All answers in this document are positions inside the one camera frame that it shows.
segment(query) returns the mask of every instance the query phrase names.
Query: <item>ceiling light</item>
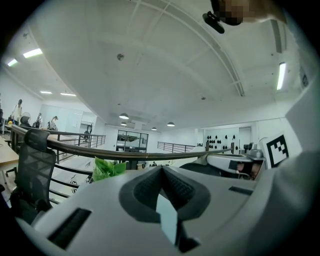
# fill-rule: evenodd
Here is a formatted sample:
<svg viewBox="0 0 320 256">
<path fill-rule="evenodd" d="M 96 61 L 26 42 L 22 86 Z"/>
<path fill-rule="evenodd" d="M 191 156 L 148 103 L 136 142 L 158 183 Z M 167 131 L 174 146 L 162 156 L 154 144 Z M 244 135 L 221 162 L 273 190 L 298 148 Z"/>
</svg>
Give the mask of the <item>ceiling light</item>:
<svg viewBox="0 0 320 256">
<path fill-rule="evenodd" d="M 64 95 L 64 96 L 76 96 L 75 94 L 71 94 L 71 93 L 63 93 L 63 92 L 61 92 L 60 94 L 61 94 L 61 95 Z"/>
<path fill-rule="evenodd" d="M 30 58 L 30 57 L 32 57 L 32 56 L 39 55 L 39 54 L 42 54 L 42 51 L 41 51 L 40 48 L 35 49 L 35 50 L 28 51 L 28 52 L 24 53 L 23 56 L 24 56 L 25 58 Z"/>
<path fill-rule="evenodd" d="M 122 113 L 119 117 L 120 117 L 121 119 L 126 119 L 126 120 L 129 119 L 129 116 L 128 116 L 126 113 Z"/>
<path fill-rule="evenodd" d="M 276 87 L 277 91 L 281 90 L 282 85 L 284 84 L 286 67 L 287 67 L 287 64 L 285 62 L 280 63 L 279 80 L 278 80 L 278 86 Z"/>
<path fill-rule="evenodd" d="M 16 64 L 18 61 L 14 58 L 13 60 L 11 60 L 9 63 L 8 63 L 8 66 L 11 67 L 12 65 Z"/>
</svg>

